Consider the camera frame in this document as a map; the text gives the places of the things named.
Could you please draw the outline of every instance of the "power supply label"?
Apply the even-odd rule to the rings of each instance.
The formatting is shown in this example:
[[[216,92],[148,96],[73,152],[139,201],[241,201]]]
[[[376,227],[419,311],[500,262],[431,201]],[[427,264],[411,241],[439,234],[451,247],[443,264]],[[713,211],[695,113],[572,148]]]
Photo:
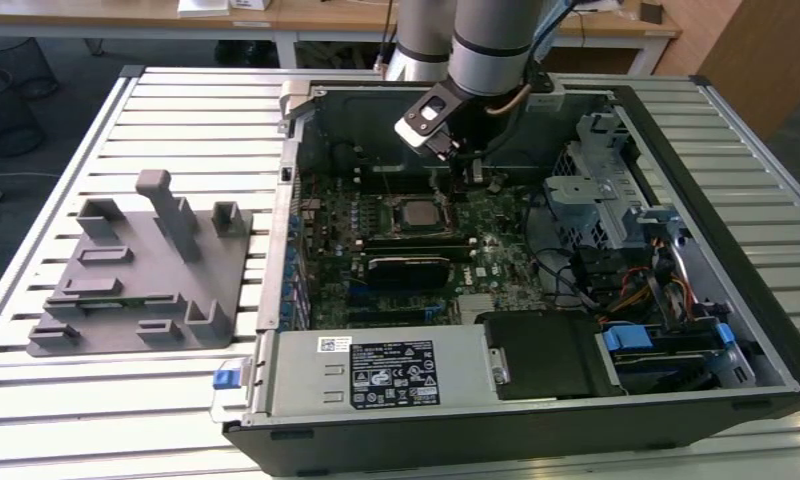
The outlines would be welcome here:
[[[350,365],[350,403],[356,410],[439,405],[431,340],[354,343]]]

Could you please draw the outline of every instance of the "white table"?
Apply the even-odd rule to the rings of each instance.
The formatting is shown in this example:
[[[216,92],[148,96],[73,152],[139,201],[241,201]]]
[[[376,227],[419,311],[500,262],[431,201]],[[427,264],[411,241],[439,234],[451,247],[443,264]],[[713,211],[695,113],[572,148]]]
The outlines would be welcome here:
[[[275,178],[286,142],[279,93],[290,78],[374,78],[355,72],[149,68],[116,82],[0,282],[0,479],[268,477],[227,442],[208,415],[211,376],[253,351]],[[630,83],[800,328],[800,188],[723,100],[686,79],[566,76]],[[236,200],[256,214],[236,342],[217,350],[32,358],[27,334],[81,229],[85,198],[131,191],[144,168],[172,172],[193,209]],[[651,171],[647,179],[664,200]],[[244,408],[237,395],[223,399]],[[556,435],[556,432],[540,432]],[[427,468],[356,479],[800,479],[800,413],[735,427],[682,449]]]

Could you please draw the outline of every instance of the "barcode sticker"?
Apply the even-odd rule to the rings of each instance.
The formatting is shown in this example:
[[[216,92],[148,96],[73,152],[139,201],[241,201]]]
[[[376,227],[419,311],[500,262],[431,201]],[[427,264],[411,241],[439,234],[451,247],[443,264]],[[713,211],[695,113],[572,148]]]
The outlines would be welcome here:
[[[352,337],[318,338],[318,353],[350,352]]]

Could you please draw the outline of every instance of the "wooden desk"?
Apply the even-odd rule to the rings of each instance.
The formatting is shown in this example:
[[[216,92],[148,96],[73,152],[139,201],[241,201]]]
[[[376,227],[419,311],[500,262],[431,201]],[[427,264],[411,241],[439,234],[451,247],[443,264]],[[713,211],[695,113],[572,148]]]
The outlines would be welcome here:
[[[638,1],[627,0],[630,8]],[[298,41],[379,42],[386,22],[383,5],[351,0],[275,0],[265,11],[231,12],[179,18],[177,0],[0,0],[0,35],[272,40],[281,67],[296,68]],[[630,73],[648,75],[679,33],[671,21],[654,25],[612,13],[584,14],[583,29],[579,18],[566,20],[555,46],[639,50]]]

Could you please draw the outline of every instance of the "red wire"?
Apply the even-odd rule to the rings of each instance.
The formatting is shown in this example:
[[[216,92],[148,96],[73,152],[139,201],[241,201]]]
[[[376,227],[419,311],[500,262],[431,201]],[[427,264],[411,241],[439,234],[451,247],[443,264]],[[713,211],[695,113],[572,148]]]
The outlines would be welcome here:
[[[648,270],[650,267],[635,267],[626,272],[623,276],[623,288],[619,290],[619,296],[623,297],[626,295],[626,288],[628,287],[628,278],[642,270]]]

